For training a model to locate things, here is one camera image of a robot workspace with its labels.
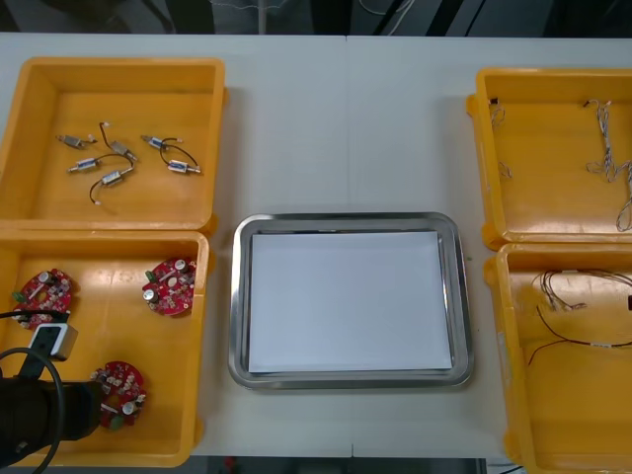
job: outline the floor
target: floor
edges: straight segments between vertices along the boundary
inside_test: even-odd
[[[483,0],[464,0],[447,35],[464,36]],[[308,0],[266,0],[267,20],[273,23],[282,19],[294,34],[313,34],[311,10]],[[540,37],[553,0],[486,0],[472,25],[470,36],[478,37]],[[40,0],[5,0],[22,32],[80,33],[77,25],[64,13],[41,3]],[[258,0],[211,0],[215,31],[218,34],[256,34],[259,31]],[[374,12],[383,12],[391,0],[362,0]],[[414,0],[394,35],[423,36],[430,25],[441,0]],[[165,15],[169,12],[164,0],[154,4]],[[158,19],[149,13],[141,0],[121,1],[116,9],[136,34],[164,34]],[[394,29],[405,10],[390,22],[386,33]],[[352,35],[370,35],[380,16],[368,13],[355,0],[352,9]]]
[[[288,459],[244,457],[235,460],[233,470],[219,457],[191,457],[170,474],[484,474],[474,459]],[[27,474],[33,468],[10,467],[6,474]],[[49,474],[109,474],[108,468],[51,467]],[[160,474],[163,469],[119,468],[117,474]]]

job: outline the white paper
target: white paper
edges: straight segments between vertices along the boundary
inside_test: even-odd
[[[253,237],[251,372],[451,368],[436,232]]]

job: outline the black cable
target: black cable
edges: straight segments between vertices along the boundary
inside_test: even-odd
[[[468,37],[470,35],[470,30],[472,30],[472,27],[474,26],[474,22],[476,21],[476,19],[478,18],[479,14],[481,13],[481,10],[483,10],[483,5],[485,5],[485,1],[486,0],[482,0],[481,4],[476,9],[476,13],[474,14],[474,18],[472,18],[472,21],[470,22],[470,25],[467,27],[467,30],[465,31],[465,35],[464,35],[465,37]]]
[[[103,141],[106,142],[106,145],[108,145],[108,148],[112,150],[112,147],[110,146],[110,143],[108,142],[108,137],[106,136],[106,131],[104,130],[105,125],[106,123],[104,121],[99,122],[99,128],[101,129],[101,136],[103,136]]]
[[[36,314],[47,314],[53,318],[59,319],[62,322],[66,322],[68,319],[67,313],[61,311],[55,311],[54,309],[18,309],[16,311],[8,311],[6,313],[0,313],[0,319],[12,318],[14,316],[34,316]]]
[[[169,161],[167,161],[167,159],[163,155],[163,151],[167,151],[167,150],[169,150],[169,148],[175,148],[175,149],[179,150],[181,153],[184,153],[185,155],[187,155],[189,157],[189,159],[194,162],[196,167],[199,168],[198,161],[192,156],[191,153],[189,153],[184,148],[181,148],[180,146],[168,145],[167,143],[165,143],[166,141],[178,141],[178,138],[165,138],[164,140],[162,140],[162,144],[160,145],[160,157],[162,158],[162,161],[164,161],[166,165],[169,165]]]
[[[386,10],[386,13],[384,14],[379,24],[377,25],[377,28],[373,32],[373,35],[375,37],[379,37],[382,34],[384,29],[388,25],[388,22],[390,22],[395,13],[397,13],[397,9],[402,6],[402,3],[404,3],[404,0],[393,0],[393,3],[391,3],[391,6],[388,7],[388,10]]]
[[[92,201],[92,204],[94,204],[94,205],[99,205],[99,204],[100,204],[100,202],[99,202],[99,201],[95,200],[95,199],[92,197],[92,192],[95,190],[95,188],[96,188],[96,187],[97,187],[100,183],[101,183],[101,180],[99,180],[98,182],[96,182],[94,185],[92,185],[92,186],[90,187],[90,200]]]
[[[514,467],[514,468],[510,469],[509,471],[503,471],[503,472],[501,472],[501,474],[510,474],[510,472],[515,472],[515,471],[517,471],[518,469],[522,469],[522,466],[516,466],[516,467]]]
[[[105,155],[101,155],[100,157],[98,157],[97,160],[108,158],[109,156],[119,156],[120,158],[124,158],[125,160],[127,160],[127,162],[129,163],[129,166],[131,166],[132,169],[134,167],[134,162],[132,159],[127,158],[125,155],[119,155],[118,153],[107,153]]]
[[[9,317],[9,316],[6,316],[6,314],[8,313],[1,314],[0,318]],[[50,372],[50,376],[52,377],[52,380],[55,384],[55,392],[57,393],[57,423],[56,423],[55,432],[52,438],[52,443],[50,444],[50,448],[48,449],[48,453],[46,454],[46,457],[43,459],[43,461],[39,464],[39,466],[35,469],[35,471],[33,471],[33,474],[40,474],[41,472],[43,472],[43,470],[46,467],[48,467],[48,464],[50,464],[52,457],[55,455],[55,453],[57,452],[57,449],[59,448],[59,443],[61,442],[61,438],[63,437],[64,422],[66,419],[66,401],[65,401],[64,392],[63,392],[63,382],[61,381],[59,372],[57,371],[55,366],[52,364],[52,362],[48,360],[46,357],[44,357],[43,355],[41,355],[40,353],[38,353],[37,351],[31,348],[9,349],[8,351],[5,351],[0,354],[0,360],[2,360],[3,358],[7,356],[11,356],[13,354],[26,354],[27,356],[33,356],[37,358],[48,369],[48,372]]]

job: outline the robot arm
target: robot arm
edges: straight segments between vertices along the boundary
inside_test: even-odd
[[[28,348],[0,354],[0,360],[13,354],[27,355],[17,376],[5,378],[0,371],[0,467],[50,445],[46,458],[35,471],[41,473],[62,440],[85,437],[99,424],[101,384],[62,382],[50,361],[70,356],[77,332],[65,323],[67,315],[57,311],[47,313],[64,322],[41,324]],[[9,316],[15,316],[15,312],[0,314],[0,318]],[[44,368],[53,382],[40,380]]]

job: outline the white wire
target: white wire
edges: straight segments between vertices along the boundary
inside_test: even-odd
[[[368,8],[366,5],[364,5],[364,0],[357,0],[357,1],[359,2],[359,6],[362,7],[362,9],[364,9],[368,13],[370,13],[371,15],[379,15],[380,17],[383,17],[384,15],[386,15],[386,12],[377,12],[375,10],[371,10],[370,8]],[[400,13],[404,11],[411,3],[415,3],[415,0],[406,0],[402,4],[402,6],[397,9],[396,13]]]
[[[406,17],[406,14],[410,11],[410,9],[413,7],[413,5],[415,5],[416,1],[417,0],[411,0],[411,3],[408,4],[408,6],[406,7],[406,10],[404,10],[404,12],[399,16],[399,20],[397,20],[397,23],[393,27],[393,30],[391,30],[388,33],[388,35],[387,35],[388,37],[393,36],[393,34],[397,31],[397,29],[399,28],[400,24],[404,20],[404,17]]]
[[[257,10],[260,9],[259,5],[244,5],[243,7],[240,7],[239,5],[233,5],[232,3],[213,2],[212,0],[208,0],[208,3],[210,3],[213,7],[230,7],[234,8],[235,10],[248,10],[249,8],[256,8]],[[270,5],[269,7],[265,7],[264,10],[278,10],[283,5],[285,5],[285,3],[287,3],[287,0],[283,0],[278,5]]]

